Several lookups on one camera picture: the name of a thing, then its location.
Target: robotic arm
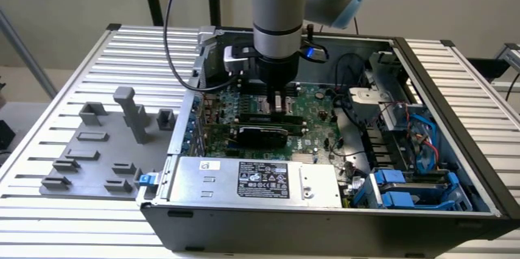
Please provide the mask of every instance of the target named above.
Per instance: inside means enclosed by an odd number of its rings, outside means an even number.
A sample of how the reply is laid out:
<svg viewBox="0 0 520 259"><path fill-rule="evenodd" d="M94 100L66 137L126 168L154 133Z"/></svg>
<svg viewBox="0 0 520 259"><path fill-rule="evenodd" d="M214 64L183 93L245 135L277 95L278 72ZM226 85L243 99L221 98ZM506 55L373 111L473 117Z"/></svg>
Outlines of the robotic arm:
<svg viewBox="0 0 520 259"><path fill-rule="evenodd" d="M310 57L311 47L302 47L302 20L338 29L346 28L362 0L251 0L253 2L253 55L258 78L267 87L271 103L278 91L294 79L298 59ZM234 58L243 57L237 49Z"/></svg>

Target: capacitor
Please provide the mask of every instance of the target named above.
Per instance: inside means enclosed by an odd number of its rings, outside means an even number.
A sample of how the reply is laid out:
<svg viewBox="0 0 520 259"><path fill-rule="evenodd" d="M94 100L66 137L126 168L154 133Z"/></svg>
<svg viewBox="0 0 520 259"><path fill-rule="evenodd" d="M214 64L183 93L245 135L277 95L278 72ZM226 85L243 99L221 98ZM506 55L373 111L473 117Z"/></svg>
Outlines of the capacitor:
<svg viewBox="0 0 520 259"><path fill-rule="evenodd" d="M317 92L314 94L314 98L318 99L318 100L322 100L325 98L325 95L322 93Z"/></svg>
<svg viewBox="0 0 520 259"><path fill-rule="evenodd" d="M327 113L325 110L317 112L317 117L323 121L326 119Z"/></svg>

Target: slotted aluminum surface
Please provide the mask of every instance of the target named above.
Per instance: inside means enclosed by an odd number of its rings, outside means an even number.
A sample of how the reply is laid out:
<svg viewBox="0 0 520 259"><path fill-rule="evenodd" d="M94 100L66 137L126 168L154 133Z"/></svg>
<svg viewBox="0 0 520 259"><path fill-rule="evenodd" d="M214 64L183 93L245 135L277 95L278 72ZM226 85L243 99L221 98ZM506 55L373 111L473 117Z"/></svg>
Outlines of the slotted aluminum surface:
<svg viewBox="0 0 520 259"><path fill-rule="evenodd" d="M185 77L198 55L195 39L195 29L169 30L174 65ZM79 124L82 103L101 101L109 111L118 111L110 98L118 85L133 86L135 102L146 106L147 112L162 107L178 110L183 89L167 70L159 28L122 26L102 34L0 168L0 257L229 258L221 254L167 251L134 202L45 198L38 194L39 179L49 173L51 159L58 157ZM518 242L520 231L513 231L494 241L469 241L438 258L513 258L520 254Z"/></svg>
<svg viewBox="0 0 520 259"><path fill-rule="evenodd" d="M406 40L487 161L520 203L520 118L455 48Z"/></svg>

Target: wire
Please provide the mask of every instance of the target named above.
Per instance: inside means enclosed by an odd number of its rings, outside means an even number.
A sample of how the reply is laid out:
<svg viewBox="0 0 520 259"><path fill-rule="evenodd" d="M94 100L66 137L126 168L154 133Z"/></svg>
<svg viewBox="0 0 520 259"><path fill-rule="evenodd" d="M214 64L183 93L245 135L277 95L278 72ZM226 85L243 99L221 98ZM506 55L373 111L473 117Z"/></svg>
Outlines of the wire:
<svg viewBox="0 0 520 259"><path fill-rule="evenodd" d="M177 70L175 70L173 63L171 63L171 56L169 55L169 46L167 46L167 19L169 19L169 9L171 8L171 2L173 2L173 0L167 0L167 5L165 8L165 16L163 16L165 18L163 18L163 27L162 27L162 43L163 43L165 58L167 60L169 69L171 70L173 76L175 77L178 83L187 90L191 90L191 91L207 92L207 91L213 91L213 90L217 90L219 88L223 88L235 81L235 79L238 78L237 75L230 77L226 82L218 84L215 87L198 88L198 87L191 87L189 84L186 84L177 73Z"/></svg>
<svg viewBox="0 0 520 259"><path fill-rule="evenodd" d="M355 154L365 154L366 152L365 152L365 151L357 151L357 152L354 152L353 154L338 154L338 153L331 149L331 153L333 153L334 155L337 155L338 157L351 157L351 156L355 155Z"/></svg>
<svg viewBox="0 0 520 259"><path fill-rule="evenodd" d="M506 94L505 94L505 101L509 100L509 95L510 95L510 92L513 90L514 83L518 80L518 76L520 76L520 73L517 74L517 76L514 77L513 81L510 82L510 86L509 86L509 89L507 89Z"/></svg>
<svg viewBox="0 0 520 259"><path fill-rule="evenodd" d="M389 103L386 104L386 106L382 108L381 112L377 114L377 116L375 116L375 117L371 119L371 121L369 122L369 125L370 125L370 126L371 126L373 123L378 120L379 116L382 115L383 111L386 111L387 107L389 107L390 105L395 105L395 104L403 104L403 105L407 107L407 104L406 104L405 102L402 102L402 101L389 102Z"/></svg>
<svg viewBox="0 0 520 259"><path fill-rule="evenodd" d="M354 17L355 34L358 35L357 18Z"/></svg>
<svg viewBox="0 0 520 259"><path fill-rule="evenodd" d="M363 154L363 153L365 153L365 151L357 151L357 152L354 152L353 154L338 154L333 149L334 149L337 143L339 142L339 140L342 140L342 137L341 137L339 139L335 140L335 142L331 144L331 146L330 146L330 148L329 148L330 152L331 152L334 155L337 155L338 157L351 157L351 156L355 155L355 154Z"/></svg>
<svg viewBox="0 0 520 259"><path fill-rule="evenodd" d="M346 112L346 109L345 109L345 107L343 107L343 105L342 105L342 100L341 100L341 110L342 110L342 113L346 115L346 118L347 118L349 122L350 122L351 124L354 124L355 127L357 127L357 129L362 132L362 127L361 127L361 125L355 122L355 120L351 118L350 114Z"/></svg>
<svg viewBox="0 0 520 259"><path fill-rule="evenodd" d="M341 62L341 59L345 58L346 56L354 56L362 63L362 68L365 67L363 63L363 59L361 58L361 56L353 52L349 52L349 53L345 53L342 54L337 60L335 60L335 67L334 67L334 75L333 75L333 88L335 89L337 88L337 85L338 85L338 66L339 66L339 62Z"/></svg>
<svg viewBox="0 0 520 259"><path fill-rule="evenodd" d="M421 134L414 134L415 137L418 138L422 138L422 135ZM429 143L427 141L422 140L421 142L423 145L426 145L430 149L433 149L433 153L435 154L435 163L438 162L438 150L437 148L433 146L431 143Z"/></svg>
<svg viewBox="0 0 520 259"><path fill-rule="evenodd" d="M438 150L437 150L437 148L427 141L422 141L422 144L426 145L430 149L433 149L433 152L435 154L435 162L438 162Z"/></svg>

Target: black cable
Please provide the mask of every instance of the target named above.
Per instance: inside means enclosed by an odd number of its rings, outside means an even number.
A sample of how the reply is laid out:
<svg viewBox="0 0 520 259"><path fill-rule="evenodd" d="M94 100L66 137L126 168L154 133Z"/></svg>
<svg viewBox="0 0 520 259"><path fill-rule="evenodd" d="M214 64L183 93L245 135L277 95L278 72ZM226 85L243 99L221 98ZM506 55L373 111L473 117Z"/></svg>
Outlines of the black cable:
<svg viewBox="0 0 520 259"><path fill-rule="evenodd" d="M346 115L347 120L351 122L351 124L355 125L357 129L362 132L362 127L361 127L361 125L354 121L354 119L351 118L350 114L347 114L346 109L345 109L345 107L343 107L343 105L342 105L342 102L341 102L341 110L342 110L342 113Z"/></svg>
<svg viewBox="0 0 520 259"><path fill-rule="evenodd" d="M213 91L213 90L217 90L219 88L223 88L235 81L235 79L238 78L237 75L230 77L226 82L223 82L222 84L218 84L215 87L198 88L198 87L191 87L189 84L186 84L177 73L177 70L175 70L173 63L171 63L171 56L169 55L169 47L167 47L167 19L169 19L169 9L171 8L171 2L173 2L173 0L167 0L167 5L165 8L163 27L162 27L162 43L163 43L165 58L167 60L169 69L171 70L173 76L175 77L178 83L186 89L193 90L193 91L207 92L207 91Z"/></svg>
<svg viewBox="0 0 520 259"><path fill-rule="evenodd" d="M338 153L331 149L331 153L333 153L334 155L337 155L338 157L351 157L351 156L355 155L355 154L363 154L365 151L357 151L357 152L354 152L353 154L338 154Z"/></svg>
<svg viewBox="0 0 520 259"><path fill-rule="evenodd" d="M337 60L335 60L335 67L334 67L334 75L333 75L333 88L337 87L338 85L338 66L339 66L339 62L341 62L341 59L345 58L346 56L354 56L362 63L362 67L365 66L365 61L363 59L361 58L361 56L353 52L349 52L349 53L345 53L342 54Z"/></svg>
<svg viewBox="0 0 520 259"><path fill-rule="evenodd" d="M515 81L518 80L518 76L520 76L520 73L517 74L513 81L510 82L510 86L509 86L509 89L507 89L506 94L505 94L505 101L509 100L510 91L513 90L513 86L514 86Z"/></svg>
<svg viewBox="0 0 520 259"><path fill-rule="evenodd" d="M357 18L354 17L355 34L358 35Z"/></svg>
<svg viewBox="0 0 520 259"><path fill-rule="evenodd" d="M337 155L338 157L350 157L350 156L353 156L353 155L355 155L355 154L363 154L363 153L366 153L365 151L357 151L357 152L354 152L353 154L338 154L338 153L335 152L334 148L335 148L335 145L337 145L337 143L338 143L338 141L339 141L341 139L342 139L342 138L337 139L335 142L331 144L331 146L330 146L330 148L329 148L330 152L331 152L334 155Z"/></svg>

